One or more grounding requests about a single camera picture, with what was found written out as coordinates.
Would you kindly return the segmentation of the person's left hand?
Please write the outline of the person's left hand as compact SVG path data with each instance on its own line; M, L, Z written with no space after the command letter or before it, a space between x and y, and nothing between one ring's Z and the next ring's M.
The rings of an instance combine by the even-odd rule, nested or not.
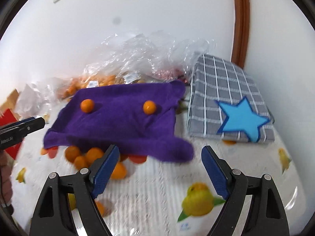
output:
M11 173L12 167L8 163L8 155L5 151L1 151L1 175L2 175L2 197L4 197L4 202L6 204L11 203L13 191L11 183Z

